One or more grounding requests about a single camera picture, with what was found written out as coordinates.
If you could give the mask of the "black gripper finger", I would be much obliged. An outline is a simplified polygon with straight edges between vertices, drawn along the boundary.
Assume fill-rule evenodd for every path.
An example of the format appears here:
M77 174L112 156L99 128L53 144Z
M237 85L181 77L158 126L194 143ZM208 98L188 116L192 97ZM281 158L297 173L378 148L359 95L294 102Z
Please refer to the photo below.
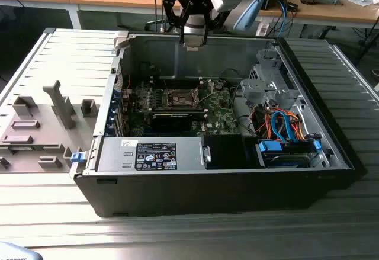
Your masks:
M171 31L173 28L180 29L179 43L184 43L184 26L185 26L185 17L182 12L181 15L176 15L173 11L175 2L179 0L162 0L162 5L168 20L169 28L168 31Z
M206 11L204 13L204 35L203 35L203 45L207 43L208 32L222 28L225 21L227 20L230 11L220 12L215 19L211 18L211 11Z

